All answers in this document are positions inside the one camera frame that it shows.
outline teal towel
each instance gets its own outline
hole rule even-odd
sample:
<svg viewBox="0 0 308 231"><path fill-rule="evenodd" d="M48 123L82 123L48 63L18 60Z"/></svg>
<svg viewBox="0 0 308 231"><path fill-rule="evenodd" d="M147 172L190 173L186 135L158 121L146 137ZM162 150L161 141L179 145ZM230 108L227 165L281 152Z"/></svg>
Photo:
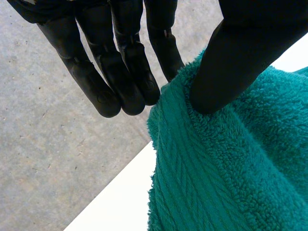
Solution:
<svg viewBox="0 0 308 231"><path fill-rule="evenodd" d="M308 231L308 69L269 67L212 115L188 96L202 54L162 87L149 231Z"/></svg>

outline robotic hand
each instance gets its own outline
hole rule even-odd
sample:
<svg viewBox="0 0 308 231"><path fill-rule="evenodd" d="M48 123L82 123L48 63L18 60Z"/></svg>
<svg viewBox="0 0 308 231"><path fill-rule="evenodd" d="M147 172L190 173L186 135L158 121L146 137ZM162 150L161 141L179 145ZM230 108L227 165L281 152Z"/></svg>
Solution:
<svg viewBox="0 0 308 231"><path fill-rule="evenodd" d="M160 90L150 70L139 30L143 0L8 0L29 22L37 23L71 76L104 117L141 113ZM177 0L144 0L151 45L171 81L184 66L172 35ZM108 85L80 41L82 28ZM113 27L118 49L114 44Z"/></svg>
<svg viewBox="0 0 308 231"><path fill-rule="evenodd" d="M113 117L121 107L127 114L137 115L145 104L157 102L159 88L138 34L142 0L8 2L25 19L39 23L101 115ZM183 66L171 33L177 0L144 2L150 41L170 81ZM224 19L208 43L190 93L192 106L202 114L214 113L234 100L308 32L308 0L219 0L219 3ZM110 87L89 61L75 18ZM112 23L120 53L113 43Z"/></svg>

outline towel fold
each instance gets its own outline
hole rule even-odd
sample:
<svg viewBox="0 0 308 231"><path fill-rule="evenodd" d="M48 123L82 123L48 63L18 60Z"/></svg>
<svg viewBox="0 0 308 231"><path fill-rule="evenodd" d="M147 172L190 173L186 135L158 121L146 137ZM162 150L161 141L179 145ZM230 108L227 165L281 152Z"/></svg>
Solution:
<svg viewBox="0 0 308 231"><path fill-rule="evenodd" d="M162 87L149 231L308 231L308 69L269 67L212 115L192 109L202 54Z"/></svg>

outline white surface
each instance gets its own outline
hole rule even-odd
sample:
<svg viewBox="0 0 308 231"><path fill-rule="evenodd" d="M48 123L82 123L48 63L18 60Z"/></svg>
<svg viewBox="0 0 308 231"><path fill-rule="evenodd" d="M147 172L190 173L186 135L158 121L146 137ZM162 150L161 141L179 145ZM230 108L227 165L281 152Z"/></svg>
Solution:
<svg viewBox="0 0 308 231"><path fill-rule="evenodd" d="M293 44L272 66L286 72L293 72L308 66L308 34Z"/></svg>
<svg viewBox="0 0 308 231"><path fill-rule="evenodd" d="M308 34L272 65L286 72L308 66ZM64 231L146 231L154 169L149 143Z"/></svg>

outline concrete floor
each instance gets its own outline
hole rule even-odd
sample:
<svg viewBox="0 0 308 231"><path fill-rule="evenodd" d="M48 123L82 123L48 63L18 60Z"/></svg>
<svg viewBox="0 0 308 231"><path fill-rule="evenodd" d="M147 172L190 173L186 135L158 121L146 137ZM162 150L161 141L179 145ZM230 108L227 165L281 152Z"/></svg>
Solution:
<svg viewBox="0 0 308 231"><path fill-rule="evenodd" d="M62 231L150 141L150 108L101 117L36 25L6 1L0 11L0 231ZM179 2L173 33L184 62L221 19L216 0ZM141 40L161 87L145 13Z"/></svg>

